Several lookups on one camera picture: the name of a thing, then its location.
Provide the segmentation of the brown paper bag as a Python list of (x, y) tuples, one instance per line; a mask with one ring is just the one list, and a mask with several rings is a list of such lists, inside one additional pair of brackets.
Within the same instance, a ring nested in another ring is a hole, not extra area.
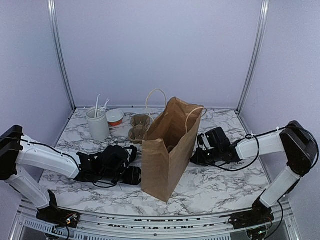
[(201, 118), (207, 110), (177, 97), (165, 100), (142, 140), (143, 192), (168, 202), (192, 157)]

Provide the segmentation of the cardboard cup carrier tray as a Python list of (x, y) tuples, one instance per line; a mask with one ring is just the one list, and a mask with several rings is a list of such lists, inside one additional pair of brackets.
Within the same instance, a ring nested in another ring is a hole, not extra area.
[(151, 118), (147, 114), (136, 114), (130, 119), (131, 129), (128, 132), (128, 139), (133, 144), (142, 144), (146, 132), (151, 124)]

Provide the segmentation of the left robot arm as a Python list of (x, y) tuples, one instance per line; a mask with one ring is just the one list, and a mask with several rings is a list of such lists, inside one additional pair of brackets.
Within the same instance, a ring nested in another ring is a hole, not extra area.
[(33, 140), (23, 133), (22, 126), (13, 125), (0, 137), (0, 179), (31, 201), (37, 210), (43, 210), (51, 222), (58, 223), (64, 215), (55, 195), (39, 185), (25, 166), (55, 172), (77, 182), (102, 182), (103, 188), (119, 183), (137, 186), (142, 170), (131, 165), (137, 151), (133, 145), (109, 145), (93, 154), (67, 153)]

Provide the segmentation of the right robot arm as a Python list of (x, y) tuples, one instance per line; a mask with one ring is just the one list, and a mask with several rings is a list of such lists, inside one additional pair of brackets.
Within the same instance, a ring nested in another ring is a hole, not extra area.
[(283, 155), (284, 169), (257, 199), (256, 206), (248, 212), (247, 219), (258, 224), (284, 195), (293, 190), (298, 182), (318, 163), (320, 147), (314, 135), (293, 120), (284, 127), (261, 133), (247, 134), (231, 142), (221, 127), (199, 134), (197, 148), (190, 161), (204, 167), (215, 167), (232, 172), (226, 165), (251, 159), (248, 167), (258, 158)]

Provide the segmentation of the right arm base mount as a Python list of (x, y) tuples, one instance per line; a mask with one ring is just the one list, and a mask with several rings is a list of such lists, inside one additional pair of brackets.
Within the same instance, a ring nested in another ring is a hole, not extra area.
[(237, 230), (272, 222), (274, 219), (272, 209), (262, 204), (258, 197), (251, 210), (231, 214), (228, 222)]

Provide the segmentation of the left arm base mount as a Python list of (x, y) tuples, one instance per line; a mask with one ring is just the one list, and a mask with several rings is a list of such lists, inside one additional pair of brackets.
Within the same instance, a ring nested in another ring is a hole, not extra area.
[(59, 226), (76, 228), (78, 226), (80, 213), (76, 211), (59, 208), (55, 194), (48, 190), (49, 204), (43, 209), (37, 209), (36, 218)]

